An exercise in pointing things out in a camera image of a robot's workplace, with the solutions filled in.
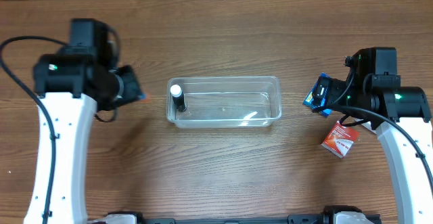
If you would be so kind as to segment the blue small box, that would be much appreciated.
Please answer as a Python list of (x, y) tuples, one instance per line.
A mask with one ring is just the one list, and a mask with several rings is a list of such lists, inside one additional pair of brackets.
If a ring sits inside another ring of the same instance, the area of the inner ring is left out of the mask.
[(303, 105), (306, 105), (310, 109), (318, 108), (319, 106), (323, 106), (325, 103), (325, 93), (327, 89), (320, 89), (317, 93), (317, 87), (319, 85), (319, 80), (322, 78), (331, 79), (326, 73), (321, 73), (316, 83), (313, 85), (311, 91), (307, 94), (303, 101)]

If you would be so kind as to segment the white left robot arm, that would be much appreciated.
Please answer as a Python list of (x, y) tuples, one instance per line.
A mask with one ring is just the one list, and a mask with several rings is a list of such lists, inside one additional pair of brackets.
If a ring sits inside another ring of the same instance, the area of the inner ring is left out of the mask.
[(39, 148), (25, 223), (86, 223), (85, 175), (91, 125), (99, 111), (145, 98), (130, 66), (118, 66), (113, 28), (71, 21), (69, 42), (33, 68), (39, 109)]

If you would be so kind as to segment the black bottle white cap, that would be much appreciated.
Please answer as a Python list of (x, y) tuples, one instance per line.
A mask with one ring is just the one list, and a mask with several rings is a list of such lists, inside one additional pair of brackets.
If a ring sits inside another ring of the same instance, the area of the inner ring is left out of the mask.
[(187, 106), (182, 88), (178, 84), (172, 85), (170, 87), (170, 94), (176, 109), (180, 112), (186, 111)]

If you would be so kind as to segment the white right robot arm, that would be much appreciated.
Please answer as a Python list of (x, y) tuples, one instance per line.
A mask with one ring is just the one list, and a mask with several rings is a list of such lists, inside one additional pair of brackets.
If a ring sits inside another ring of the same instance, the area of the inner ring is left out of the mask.
[(432, 113), (424, 91), (404, 87), (396, 49), (370, 47), (345, 59), (346, 80), (320, 76), (312, 111), (369, 123), (388, 162), (399, 223), (432, 222)]

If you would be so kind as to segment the orange bottle white cap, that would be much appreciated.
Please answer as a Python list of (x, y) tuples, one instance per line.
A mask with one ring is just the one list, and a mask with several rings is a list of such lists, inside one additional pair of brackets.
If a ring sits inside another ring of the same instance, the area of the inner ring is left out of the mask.
[(140, 100), (143, 101), (143, 102), (148, 102), (149, 99), (150, 99), (150, 96), (147, 95), (147, 94), (145, 94), (145, 93), (143, 93), (143, 94), (141, 95), (141, 97), (140, 97)]

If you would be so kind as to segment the clear plastic container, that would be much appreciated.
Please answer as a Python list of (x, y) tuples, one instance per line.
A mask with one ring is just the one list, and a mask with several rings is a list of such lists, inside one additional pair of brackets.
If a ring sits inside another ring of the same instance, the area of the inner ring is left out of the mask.
[[(170, 87), (184, 93), (186, 111), (176, 109)], [(275, 76), (177, 77), (168, 81), (166, 118), (182, 129), (268, 127), (282, 115)]]

